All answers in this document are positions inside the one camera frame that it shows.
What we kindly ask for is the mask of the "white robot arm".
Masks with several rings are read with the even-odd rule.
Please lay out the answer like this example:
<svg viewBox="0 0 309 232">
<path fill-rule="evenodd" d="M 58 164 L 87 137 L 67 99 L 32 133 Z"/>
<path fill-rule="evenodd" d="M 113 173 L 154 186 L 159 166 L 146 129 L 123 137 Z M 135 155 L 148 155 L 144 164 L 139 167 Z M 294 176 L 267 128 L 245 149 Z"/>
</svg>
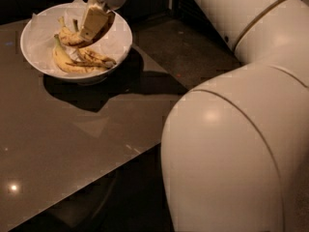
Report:
<svg viewBox="0 0 309 232">
<path fill-rule="evenodd" d="M 309 153 L 309 6 L 194 1 L 240 67 L 191 89 L 165 122 L 175 232 L 294 232 Z"/>
</svg>

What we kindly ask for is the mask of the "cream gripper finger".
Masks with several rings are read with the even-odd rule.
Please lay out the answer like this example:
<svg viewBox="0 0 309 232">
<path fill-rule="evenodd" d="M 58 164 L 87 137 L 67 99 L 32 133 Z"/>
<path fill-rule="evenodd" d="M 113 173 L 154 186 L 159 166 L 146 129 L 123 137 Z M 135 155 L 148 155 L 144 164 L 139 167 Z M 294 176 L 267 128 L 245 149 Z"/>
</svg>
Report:
<svg viewBox="0 0 309 232">
<path fill-rule="evenodd" d="M 91 41 L 97 34 L 108 28 L 109 15 L 97 5 L 87 7 L 79 31 L 79 36 L 84 41 Z"/>
</svg>

